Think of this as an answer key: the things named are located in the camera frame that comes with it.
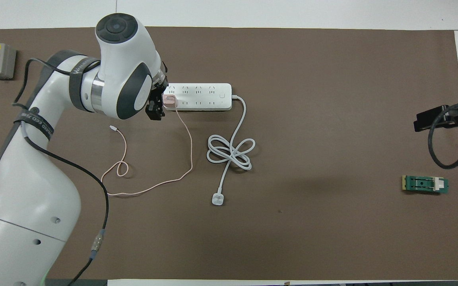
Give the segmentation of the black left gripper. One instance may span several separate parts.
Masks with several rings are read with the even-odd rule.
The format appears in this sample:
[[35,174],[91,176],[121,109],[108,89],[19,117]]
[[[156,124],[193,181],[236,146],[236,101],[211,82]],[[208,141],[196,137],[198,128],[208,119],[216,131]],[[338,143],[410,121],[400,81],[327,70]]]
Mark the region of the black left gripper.
[[163,112],[163,94],[169,87],[169,83],[164,81],[161,87],[154,88],[149,93],[149,103],[146,105],[146,115],[152,121],[160,121],[164,116]]

